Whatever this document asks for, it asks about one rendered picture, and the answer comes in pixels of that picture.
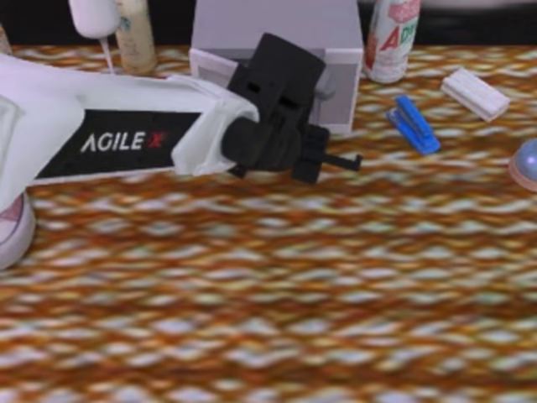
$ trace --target blue ball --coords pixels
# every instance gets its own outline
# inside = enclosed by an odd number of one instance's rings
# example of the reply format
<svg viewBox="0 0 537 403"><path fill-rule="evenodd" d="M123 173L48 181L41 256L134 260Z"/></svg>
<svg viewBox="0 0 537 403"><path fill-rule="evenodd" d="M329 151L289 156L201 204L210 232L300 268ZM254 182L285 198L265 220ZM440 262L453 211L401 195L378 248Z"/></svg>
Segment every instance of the blue ball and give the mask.
<svg viewBox="0 0 537 403"><path fill-rule="evenodd" d="M522 175L531 181L537 181L537 139L522 144L515 155L515 162Z"/></svg>

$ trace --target pink base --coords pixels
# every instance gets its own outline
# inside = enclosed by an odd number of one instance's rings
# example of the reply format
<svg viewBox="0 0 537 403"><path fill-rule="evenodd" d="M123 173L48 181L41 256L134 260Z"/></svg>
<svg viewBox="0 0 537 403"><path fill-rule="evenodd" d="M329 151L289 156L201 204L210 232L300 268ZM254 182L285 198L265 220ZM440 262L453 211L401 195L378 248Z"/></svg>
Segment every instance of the pink base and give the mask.
<svg viewBox="0 0 537 403"><path fill-rule="evenodd" d="M519 185L521 185L524 189L537 192L537 182L526 178L520 173L519 168L517 168L514 157L511 158L511 160L509 161L509 174L511 175L513 180Z"/></svg>

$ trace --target white rectangular object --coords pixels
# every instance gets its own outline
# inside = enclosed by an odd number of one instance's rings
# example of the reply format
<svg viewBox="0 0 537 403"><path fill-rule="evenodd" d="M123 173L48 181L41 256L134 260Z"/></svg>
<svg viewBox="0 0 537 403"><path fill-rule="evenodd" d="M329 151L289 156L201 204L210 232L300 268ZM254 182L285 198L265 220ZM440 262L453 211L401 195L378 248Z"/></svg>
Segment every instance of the white rectangular object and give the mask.
<svg viewBox="0 0 537 403"><path fill-rule="evenodd" d="M496 88L464 68L445 78L441 90L486 122L505 113L511 103Z"/></svg>
<svg viewBox="0 0 537 403"><path fill-rule="evenodd" d="M325 61L336 95L315 101L310 121L334 134L352 133L363 58L356 0L197 0L192 75L227 86L233 67L248 63L264 33Z"/></svg>

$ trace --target red x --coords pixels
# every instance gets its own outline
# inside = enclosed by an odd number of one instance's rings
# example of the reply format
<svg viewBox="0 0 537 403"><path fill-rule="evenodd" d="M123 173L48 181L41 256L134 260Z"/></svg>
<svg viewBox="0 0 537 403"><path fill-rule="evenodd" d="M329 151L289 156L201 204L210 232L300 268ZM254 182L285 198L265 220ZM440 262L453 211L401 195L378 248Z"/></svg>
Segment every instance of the red x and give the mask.
<svg viewBox="0 0 537 403"><path fill-rule="evenodd" d="M152 132L148 147L150 147L151 149L159 149L160 147L162 147L164 137L166 137L165 132Z"/></svg>

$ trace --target brown patterned tablecloth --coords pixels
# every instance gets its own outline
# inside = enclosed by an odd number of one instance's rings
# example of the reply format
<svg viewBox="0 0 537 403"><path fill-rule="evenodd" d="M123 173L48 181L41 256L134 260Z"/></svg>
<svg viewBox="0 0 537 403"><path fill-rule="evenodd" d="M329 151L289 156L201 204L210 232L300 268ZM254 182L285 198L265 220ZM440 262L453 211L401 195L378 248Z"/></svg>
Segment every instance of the brown patterned tablecloth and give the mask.
<svg viewBox="0 0 537 403"><path fill-rule="evenodd" d="M18 48L106 71L99 48ZM185 72L162 48L157 76ZM0 274L0 402L537 402L537 51L417 48L361 84L358 175L168 175L30 190L39 227ZM487 124L439 91L464 65L513 99ZM407 93L441 139L384 118Z"/></svg>

